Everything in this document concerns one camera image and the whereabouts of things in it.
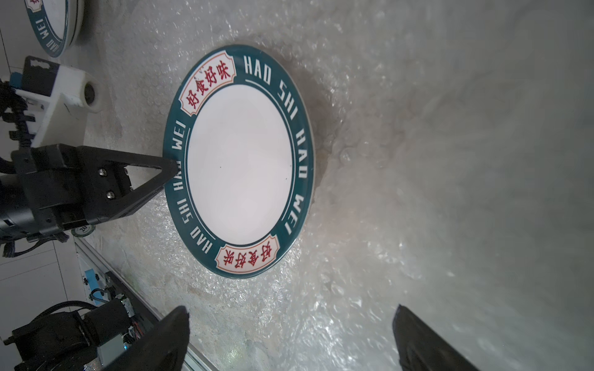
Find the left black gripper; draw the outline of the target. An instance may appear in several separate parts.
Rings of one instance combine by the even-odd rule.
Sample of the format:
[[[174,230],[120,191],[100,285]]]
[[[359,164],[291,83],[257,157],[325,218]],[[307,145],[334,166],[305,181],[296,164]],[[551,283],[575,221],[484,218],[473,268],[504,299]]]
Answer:
[[[35,241],[131,216],[178,173],[172,159],[62,144],[20,148],[11,162],[12,171],[1,173],[3,243]],[[158,173],[134,186],[128,167]]]

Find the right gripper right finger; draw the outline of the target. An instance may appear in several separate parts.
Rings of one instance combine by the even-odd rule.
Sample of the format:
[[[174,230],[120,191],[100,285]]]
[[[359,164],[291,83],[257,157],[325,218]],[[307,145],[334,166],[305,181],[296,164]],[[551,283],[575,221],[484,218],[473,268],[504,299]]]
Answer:
[[[392,329],[403,370],[478,371],[476,366],[403,305],[396,309]]]

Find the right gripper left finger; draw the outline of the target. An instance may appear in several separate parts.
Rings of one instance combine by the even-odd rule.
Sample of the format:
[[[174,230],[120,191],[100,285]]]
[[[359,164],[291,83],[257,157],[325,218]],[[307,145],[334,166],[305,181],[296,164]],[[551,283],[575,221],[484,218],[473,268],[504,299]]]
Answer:
[[[189,343],[190,314],[178,306],[105,370],[180,371]]]

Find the green rimmed plate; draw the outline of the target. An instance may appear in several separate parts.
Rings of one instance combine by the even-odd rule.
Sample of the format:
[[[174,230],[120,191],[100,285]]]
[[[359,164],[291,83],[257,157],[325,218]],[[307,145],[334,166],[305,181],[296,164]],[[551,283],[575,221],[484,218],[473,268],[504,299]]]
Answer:
[[[170,215],[205,268],[252,278],[287,254],[309,213],[316,159],[303,96],[274,57],[236,44],[200,59],[173,99],[163,154],[177,166]]]
[[[25,0],[35,36],[49,57],[59,58],[74,44],[84,21],[83,0]]]

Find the bubble wrap sheet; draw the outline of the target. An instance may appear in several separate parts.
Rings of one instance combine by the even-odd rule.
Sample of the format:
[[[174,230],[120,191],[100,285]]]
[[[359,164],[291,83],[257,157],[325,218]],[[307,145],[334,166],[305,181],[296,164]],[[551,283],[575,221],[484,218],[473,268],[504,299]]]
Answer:
[[[227,43],[290,72],[315,193],[280,264],[233,280],[163,196],[94,244],[222,370],[395,370],[405,305],[482,370],[593,368],[591,1],[92,1],[110,96],[91,145],[158,154],[188,69]]]

